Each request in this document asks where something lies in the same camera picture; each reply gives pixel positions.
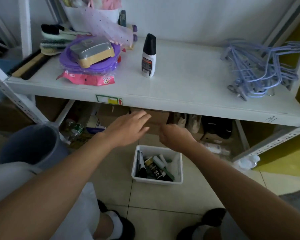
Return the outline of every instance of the black shoe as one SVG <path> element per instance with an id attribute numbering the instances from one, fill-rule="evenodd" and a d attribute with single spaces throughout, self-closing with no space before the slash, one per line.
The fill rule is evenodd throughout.
<path id="1" fill-rule="evenodd" d="M 123 231 L 121 237 L 118 240 L 133 240 L 136 236 L 136 229 L 134 228 L 134 225 L 127 218 L 121 217 L 116 210 L 113 210 L 113 212 L 115 212 L 119 216 L 120 221 L 123 225 Z"/>
<path id="2" fill-rule="evenodd" d="M 202 225 L 208 225 L 212 227 L 219 227 L 221 225 L 222 219 L 224 218 L 226 213 L 226 209 L 224 208 L 216 208 L 212 210 L 208 210 L 202 217 L 201 222 L 188 226 L 182 229 L 176 240 L 192 240 L 192 234 L 197 229 L 197 227 Z"/>
<path id="3" fill-rule="evenodd" d="M 105 213 L 108 211 L 108 208 L 101 200 L 98 200 L 98 205 L 99 205 L 100 212 Z"/>

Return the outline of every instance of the white sock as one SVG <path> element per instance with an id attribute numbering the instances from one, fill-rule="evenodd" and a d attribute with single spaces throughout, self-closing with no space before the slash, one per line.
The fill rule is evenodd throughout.
<path id="1" fill-rule="evenodd" d="M 208 225 L 201 225 L 198 226 L 196 228 L 196 230 L 194 230 L 193 234 L 192 234 L 192 240 L 200 240 L 204 238 L 204 234 L 206 233 L 206 231 L 211 228 L 212 226 L 208 226 Z"/>
<path id="2" fill-rule="evenodd" d="M 122 222 L 121 222 L 119 216 L 111 210 L 105 212 L 105 214 L 110 216 L 110 218 L 112 219 L 112 222 L 113 222 L 112 234 L 106 240 L 119 239 L 122 235 L 123 230 L 124 230 L 124 226 L 122 225 Z"/>

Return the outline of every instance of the forearm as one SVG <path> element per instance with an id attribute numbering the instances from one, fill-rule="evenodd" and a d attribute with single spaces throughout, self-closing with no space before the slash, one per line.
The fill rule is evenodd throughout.
<path id="1" fill-rule="evenodd" d="M 204 175 L 250 239 L 300 239 L 300 213 L 278 196 L 192 142 L 184 154 Z"/>
<path id="2" fill-rule="evenodd" d="M 84 185 L 111 151 L 103 134 L 93 137 L 55 167 L 25 183 L 0 202 L 0 239 L 49 239 Z"/>

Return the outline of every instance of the shelf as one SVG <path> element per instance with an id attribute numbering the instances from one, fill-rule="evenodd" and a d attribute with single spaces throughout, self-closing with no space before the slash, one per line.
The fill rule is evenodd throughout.
<path id="1" fill-rule="evenodd" d="M 119 97 L 123 105 L 198 115 L 300 126 L 300 104 L 282 85 L 274 96 L 245 102 L 227 89 L 234 76 L 230 64 L 220 60 L 222 48 L 157 41 L 156 70 L 152 78 L 141 75 L 144 39 L 134 51 L 122 53 L 115 84 L 75 85 L 65 78 L 58 57 L 50 59 L 30 80 L 10 77 L 6 83 L 16 93 L 97 102 L 96 94 Z"/>

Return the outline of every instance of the white plastic basket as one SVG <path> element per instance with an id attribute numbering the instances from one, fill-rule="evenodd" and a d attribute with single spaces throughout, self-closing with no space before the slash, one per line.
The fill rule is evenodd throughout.
<path id="1" fill-rule="evenodd" d="M 168 163 L 167 170 L 175 177 L 174 182 L 136 177 L 138 150 L 140 150 L 143 153 L 144 158 L 162 154 L 164 158 L 171 159 L 172 162 Z M 165 147 L 137 145 L 136 152 L 134 154 L 131 176 L 137 182 L 143 182 L 143 183 L 161 184 L 161 185 L 182 184 L 183 183 L 182 155 L 179 152 L 172 151 L 171 149 Z"/>
<path id="2" fill-rule="evenodd" d="M 75 31 L 90 32 L 89 30 L 87 30 L 87 26 L 85 24 L 84 17 L 82 16 L 82 12 L 80 8 L 67 7 L 64 4 L 62 4 L 62 7 L 64 9 L 65 14 L 67 15 L 67 18 L 72 28 Z M 118 23 L 120 9 L 115 9 L 115 10 L 95 9 L 94 11 L 101 12 L 103 16 L 109 18 L 109 21 Z"/>

